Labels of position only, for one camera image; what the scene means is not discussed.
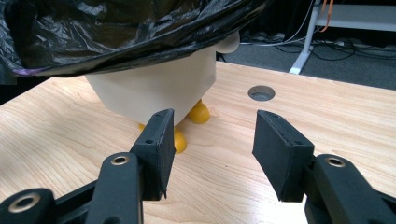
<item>duck's orange foot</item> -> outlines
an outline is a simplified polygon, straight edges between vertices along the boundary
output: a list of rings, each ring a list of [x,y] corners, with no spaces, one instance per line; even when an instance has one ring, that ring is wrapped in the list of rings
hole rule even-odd
[[[192,122],[198,124],[205,123],[210,119],[209,110],[207,109],[206,105],[202,103],[202,100],[199,100],[189,112],[189,118],[192,120]]]
[[[143,132],[145,129],[145,125],[139,123],[139,130],[140,132]],[[187,140],[184,137],[184,134],[178,130],[177,128],[174,129],[175,132],[175,149],[176,149],[176,154],[182,153],[184,150],[187,148]]]

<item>gray carpet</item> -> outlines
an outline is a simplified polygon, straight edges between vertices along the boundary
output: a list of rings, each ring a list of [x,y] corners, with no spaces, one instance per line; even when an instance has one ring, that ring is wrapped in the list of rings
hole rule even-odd
[[[301,48],[293,46],[280,46],[279,48],[289,52],[301,51]],[[387,54],[387,57],[396,55],[394,47],[389,50],[391,52],[371,52]],[[325,59],[341,59],[348,55],[326,46],[317,46],[314,52]],[[289,72],[298,55],[299,53],[287,53],[275,47],[240,45],[237,51],[224,55],[224,59],[227,63]],[[340,61],[325,61],[311,54],[301,75],[396,90],[396,60],[394,59],[383,60],[353,55]]]

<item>wood grain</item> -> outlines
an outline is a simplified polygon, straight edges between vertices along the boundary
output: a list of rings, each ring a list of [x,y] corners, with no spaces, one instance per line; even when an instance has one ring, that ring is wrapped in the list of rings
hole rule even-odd
[[[204,96],[211,120],[184,119],[189,146],[175,158],[168,199],[144,203],[146,223],[306,223],[303,203],[280,203],[251,154],[258,109],[284,117],[316,145],[352,161],[396,197],[396,91],[218,63]],[[274,99],[248,90],[265,85]],[[84,77],[51,78],[0,107],[0,201],[30,188],[56,197],[94,180],[127,151],[137,124],[104,108]]]

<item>circular hole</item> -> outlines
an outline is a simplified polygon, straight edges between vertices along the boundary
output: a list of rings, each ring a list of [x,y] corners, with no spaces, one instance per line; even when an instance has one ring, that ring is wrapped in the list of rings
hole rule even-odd
[[[40,201],[40,195],[30,193],[15,200],[8,208],[10,213],[20,213],[35,206]]]
[[[127,163],[128,160],[129,160],[129,157],[127,157],[127,156],[118,156],[118,157],[114,158],[111,161],[111,163],[113,165],[123,165],[123,164]]]
[[[108,217],[105,219],[103,224],[120,224],[121,221],[118,217]]]
[[[267,86],[255,86],[247,92],[248,96],[255,101],[269,101],[275,97],[275,91]]]
[[[337,158],[333,158],[333,157],[326,158],[326,162],[329,163],[330,165],[336,166],[336,167],[345,167],[346,166],[346,164],[343,161],[341,161]]]

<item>wooden table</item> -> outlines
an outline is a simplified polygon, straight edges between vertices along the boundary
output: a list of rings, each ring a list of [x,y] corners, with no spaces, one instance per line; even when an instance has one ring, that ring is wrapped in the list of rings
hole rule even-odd
[[[248,90],[265,85],[274,99]],[[396,91],[218,63],[204,96],[211,120],[183,120],[168,199],[144,203],[146,223],[306,223],[302,203],[280,203],[251,154],[256,111],[284,117],[316,145],[396,197]],[[103,159],[127,151],[137,123],[104,108],[84,77],[51,78],[0,106],[0,201],[24,189],[56,197],[94,180]]]

